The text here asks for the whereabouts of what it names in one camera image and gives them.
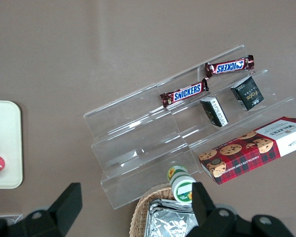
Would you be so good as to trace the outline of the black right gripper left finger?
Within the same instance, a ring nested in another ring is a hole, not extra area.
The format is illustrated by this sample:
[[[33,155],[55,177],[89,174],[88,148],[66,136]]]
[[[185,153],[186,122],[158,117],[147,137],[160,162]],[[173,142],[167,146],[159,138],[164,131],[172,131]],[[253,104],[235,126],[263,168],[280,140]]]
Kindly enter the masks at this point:
[[[71,183],[47,210],[25,219],[27,237],[64,237],[82,210],[81,184]]]

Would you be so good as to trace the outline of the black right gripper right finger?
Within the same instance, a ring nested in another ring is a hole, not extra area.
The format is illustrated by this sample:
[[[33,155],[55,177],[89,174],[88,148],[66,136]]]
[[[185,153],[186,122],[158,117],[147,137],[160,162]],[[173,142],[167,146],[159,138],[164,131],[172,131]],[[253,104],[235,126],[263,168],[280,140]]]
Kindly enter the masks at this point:
[[[227,208],[217,208],[201,182],[192,184],[192,209],[198,226],[188,237],[230,237],[235,229],[236,215]]]

